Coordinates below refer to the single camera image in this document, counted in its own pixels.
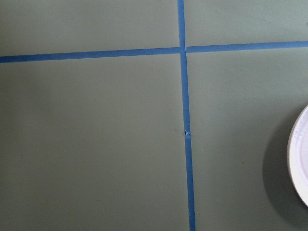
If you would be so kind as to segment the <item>pink plate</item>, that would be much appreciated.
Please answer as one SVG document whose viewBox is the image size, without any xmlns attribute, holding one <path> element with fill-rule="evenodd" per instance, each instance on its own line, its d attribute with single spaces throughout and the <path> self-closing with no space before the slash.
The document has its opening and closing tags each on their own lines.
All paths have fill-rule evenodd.
<svg viewBox="0 0 308 231">
<path fill-rule="evenodd" d="M 287 165 L 292 184 L 305 205 L 308 204 L 308 108 L 296 119 L 287 145 Z"/>
</svg>

